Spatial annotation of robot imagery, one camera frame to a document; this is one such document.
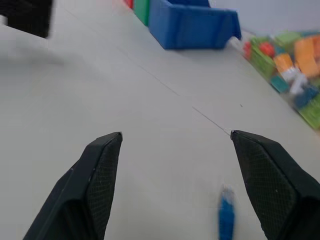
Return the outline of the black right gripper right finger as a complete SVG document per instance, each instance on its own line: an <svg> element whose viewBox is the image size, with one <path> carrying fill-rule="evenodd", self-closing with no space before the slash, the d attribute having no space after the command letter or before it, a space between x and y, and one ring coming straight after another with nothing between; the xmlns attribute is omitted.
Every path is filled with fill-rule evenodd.
<svg viewBox="0 0 320 240"><path fill-rule="evenodd" d="M278 142L241 130L230 138L267 240L320 240L320 183Z"/></svg>

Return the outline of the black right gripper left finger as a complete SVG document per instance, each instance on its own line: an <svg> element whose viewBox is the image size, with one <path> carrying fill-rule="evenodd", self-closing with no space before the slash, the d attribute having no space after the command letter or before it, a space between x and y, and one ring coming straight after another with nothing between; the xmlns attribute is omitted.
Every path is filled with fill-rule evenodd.
<svg viewBox="0 0 320 240"><path fill-rule="evenodd" d="M123 141L113 132L88 144L56 182L23 240L104 240Z"/></svg>

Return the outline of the small black box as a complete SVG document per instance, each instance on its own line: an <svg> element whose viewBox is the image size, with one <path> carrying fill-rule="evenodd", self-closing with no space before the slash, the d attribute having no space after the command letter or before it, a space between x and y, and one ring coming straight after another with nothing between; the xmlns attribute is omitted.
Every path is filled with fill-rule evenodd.
<svg viewBox="0 0 320 240"><path fill-rule="evenodd" d="M0 0L5 25L47 39L55 0Z"/></svg>

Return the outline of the blue plastic storage bin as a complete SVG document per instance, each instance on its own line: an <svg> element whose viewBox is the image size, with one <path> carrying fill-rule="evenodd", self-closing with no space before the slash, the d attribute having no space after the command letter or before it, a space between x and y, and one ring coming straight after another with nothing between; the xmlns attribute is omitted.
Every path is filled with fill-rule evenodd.
<svg viewBox="0 0 320 240"><path fill-rule="evenodd" d="M148 28L168 49L224 49L242 39L238 13L213 8L209 0L150 0Z"/></svg>

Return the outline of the green plastic storage bin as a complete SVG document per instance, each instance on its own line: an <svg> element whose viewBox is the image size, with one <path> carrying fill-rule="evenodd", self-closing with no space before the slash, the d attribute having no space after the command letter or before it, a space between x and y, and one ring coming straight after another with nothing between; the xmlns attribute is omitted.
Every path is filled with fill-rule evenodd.
<svg viewBox="0 0 320 240"><path fill-rule="evenodd" d="M149 26L150 0L134 0L133 12L145 26Z"/></svg>

